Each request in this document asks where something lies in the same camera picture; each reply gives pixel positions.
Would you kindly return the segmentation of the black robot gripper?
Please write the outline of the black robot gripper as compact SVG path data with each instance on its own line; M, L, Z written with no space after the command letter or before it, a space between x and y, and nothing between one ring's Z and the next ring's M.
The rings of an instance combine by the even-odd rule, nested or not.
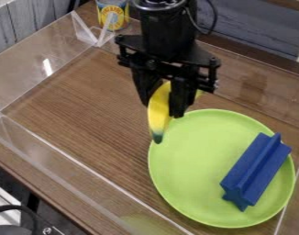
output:
M163 79L167 79L172 81L169 115L181 118L193 104L197 89L208 93L216 90L220 59L196 42L172 55L147 51L141 35L119 35L115 43L119 47L119 64L132 71L141 103L148 106L153 92L161 86Z

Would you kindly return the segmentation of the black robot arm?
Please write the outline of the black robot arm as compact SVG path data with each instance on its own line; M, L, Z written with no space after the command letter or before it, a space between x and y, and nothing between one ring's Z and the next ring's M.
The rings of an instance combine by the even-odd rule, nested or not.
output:
M193 104L197 91L216 90L220 60L196 42L197 0L133 0L140 13L141 33L115 37L117 63L131 70L141 103L171 81L168 115L179 118Z

